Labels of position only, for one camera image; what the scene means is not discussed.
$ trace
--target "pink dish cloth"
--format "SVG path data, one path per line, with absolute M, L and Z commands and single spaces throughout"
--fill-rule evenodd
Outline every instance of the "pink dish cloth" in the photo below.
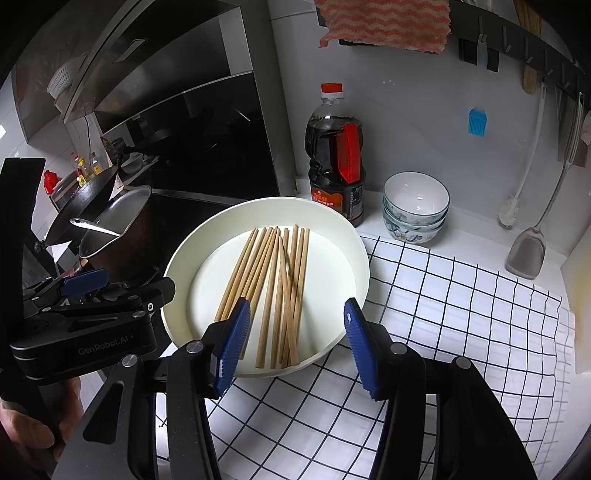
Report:
M 315 0 L 329 32 L 320 47 L 350 42 L 441 53 L 450 32 L 449 0 Z

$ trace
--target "stack of bowls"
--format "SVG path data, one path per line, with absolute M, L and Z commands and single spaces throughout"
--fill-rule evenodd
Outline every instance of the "stack of bowls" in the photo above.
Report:
M 397 240 L 422 244 L 433 239 L 443 227 L 448 209 L 449 192 L 424 173 L 397 173 L 384 186 L 382 216 Z

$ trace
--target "white basket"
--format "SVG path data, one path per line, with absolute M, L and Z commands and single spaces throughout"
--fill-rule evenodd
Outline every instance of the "white basket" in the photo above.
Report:
M 74 80 L 74 75 L 82 65 L 82 61 L 86 57 L 86 54 L 82 54 L 79 57 L 65 62 L 51 77 L 49 85 L 47 85 L 47 93 L 49 93 L 54 99 L 60 96 L 60 93 L 66 90 Z

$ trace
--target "metal bolt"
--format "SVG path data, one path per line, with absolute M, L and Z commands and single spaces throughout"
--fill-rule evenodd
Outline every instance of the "metal bolt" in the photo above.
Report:
M 406 352 L 408 352 L 408 348 L 401 342 L 394 342 L 392 345 L 390 345 L 390 351 L 395 355 L 404 355 Z
M 123 360 L 121 361 L 121 364 L 124 367 L 132 367 L 134 366 L 136 363 L 138 362 L 138 356 L 134 355 L 132 353 L 130 353 L 129 355 L 125 355 L 123 357 Z
M 203 350 L 203 342 L 200 340 L 195 340 L 187 345 L 187 352 L 189 353 L 199 353 Z
M 464 370 L 468 370 L 472 366 L 472 362 L 470 362 L 470 359 L 465 356 L 459 356 L 456 358 L 456 365 Z

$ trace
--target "checkered tablecloth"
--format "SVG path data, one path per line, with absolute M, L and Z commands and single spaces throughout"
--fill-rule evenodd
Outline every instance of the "checkered tablecloth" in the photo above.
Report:
M 568 401 L 574 346 L 574 316 L 561 298 L 506 272 L 390 237 L 362 239 L 371 269 L 366 318 L 425 358 L 472 359 L 545 478 Z M 436 432 L 437 400 L 426 400 L 421 480 L 431 478 Z M 165 401 L 158 394 L 164 467 Z M 385 403 L 362 388 L 346 338 L 299 372 L 240 378 L 220 401 L 206 402 L 220 470 L 237 480 L 367 478 L 385 415 Z

